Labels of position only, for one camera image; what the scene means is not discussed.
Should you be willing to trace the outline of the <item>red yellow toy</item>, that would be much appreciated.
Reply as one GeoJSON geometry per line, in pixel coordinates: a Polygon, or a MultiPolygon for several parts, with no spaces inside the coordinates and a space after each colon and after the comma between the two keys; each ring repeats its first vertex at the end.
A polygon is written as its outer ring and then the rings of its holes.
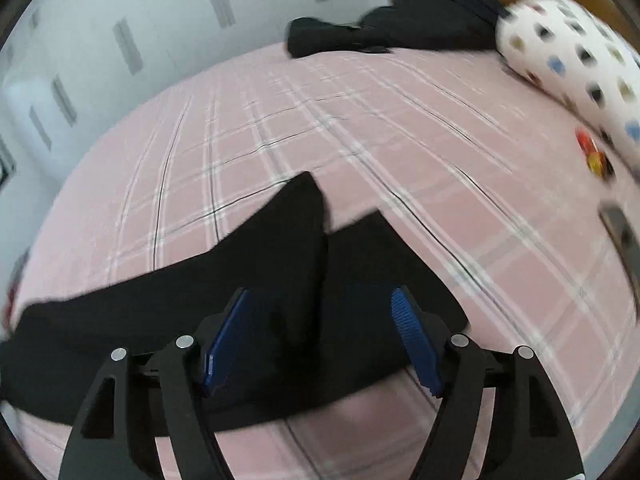
{"type": "Polygon", "coordinates": [[[582,154],[585,155],[586,164],[589,170],[602,181],[608,181],[615,177],[615,171],[606,156],[590,134],[583,128],[575,130],[576,140],[582,154]]]}

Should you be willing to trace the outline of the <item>white wardrobe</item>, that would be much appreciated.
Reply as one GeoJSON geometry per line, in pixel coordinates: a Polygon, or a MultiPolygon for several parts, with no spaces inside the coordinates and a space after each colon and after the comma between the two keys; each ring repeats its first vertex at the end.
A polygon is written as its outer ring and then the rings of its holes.
{"type": "Polygon", "coordinates": [[[350,23],[388,0],[32,0],[1,52],[1,102],[63,181],[130,110],[207,67],[283,40],[290,21],[350,23]]]}

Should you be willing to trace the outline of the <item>pink plaid bed sheet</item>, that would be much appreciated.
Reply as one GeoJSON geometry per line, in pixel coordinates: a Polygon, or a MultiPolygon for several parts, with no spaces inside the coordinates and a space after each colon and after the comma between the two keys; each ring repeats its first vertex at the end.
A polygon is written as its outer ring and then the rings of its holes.
{"type": "Polygon", "coordinates": [[[378,209],[459,300],[472,338],[531,346],[597,478],[637,420],[634,296],[564,107],[491,53],[271,46],[180,82],[97,140],[35,242],[20,308],[212,248],[308,170],[334,226],[378,209]]]}

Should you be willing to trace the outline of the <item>black jacket on bed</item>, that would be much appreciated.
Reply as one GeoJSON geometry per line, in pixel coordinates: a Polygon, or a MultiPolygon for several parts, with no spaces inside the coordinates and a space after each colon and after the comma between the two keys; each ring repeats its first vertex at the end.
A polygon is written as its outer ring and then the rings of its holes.
{"type": "Polygon", "coordinates": [[[508,15],[498,0],[395,0],[350,25],[296,18],[288,24],[285,47],[291,58],[333,51],[388,53],[397,48],[494,50],[498,21],[508,15]]]}

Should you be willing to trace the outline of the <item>black pants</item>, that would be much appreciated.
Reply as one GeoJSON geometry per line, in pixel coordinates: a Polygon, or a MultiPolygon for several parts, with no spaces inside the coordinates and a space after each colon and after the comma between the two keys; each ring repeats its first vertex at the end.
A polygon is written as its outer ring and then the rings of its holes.
{"type": "Polygon", "coordinates": [[[378,211],[334,232],[303,172],[209,252],[64,301],[32,304],[1,346],[1,393],[14,408],[71,424],[116,348],[163,349],[220,318],[246,290],[228,379],[204,401],[208,426],[238,429],[349,396],[405,368],[390,314],[405,287],[454,333],[469,320],[442,280],[378,211]]]}

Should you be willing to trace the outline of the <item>heart patterned white pillow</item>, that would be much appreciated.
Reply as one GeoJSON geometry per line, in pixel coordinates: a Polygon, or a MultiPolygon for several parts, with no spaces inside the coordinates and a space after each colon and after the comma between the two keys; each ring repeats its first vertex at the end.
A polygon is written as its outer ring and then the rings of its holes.
{"type": "Polygon", "coordinates": [[[639,174],[639,53],[574,0],[518,0],[498,18],[506,65],[565,105],[639,174]]]}

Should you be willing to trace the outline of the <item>dark phone on bed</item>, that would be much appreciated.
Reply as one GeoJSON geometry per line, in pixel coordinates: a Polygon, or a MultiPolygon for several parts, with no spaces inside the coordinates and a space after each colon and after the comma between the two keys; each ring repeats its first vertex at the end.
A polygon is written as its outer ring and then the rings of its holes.
{"type": "Polygon", "coordinates": [[[598,215],[620,256],[636,311],[639,311],[639,239],[623,209],[616,203],[600,203],[598,215]]]}

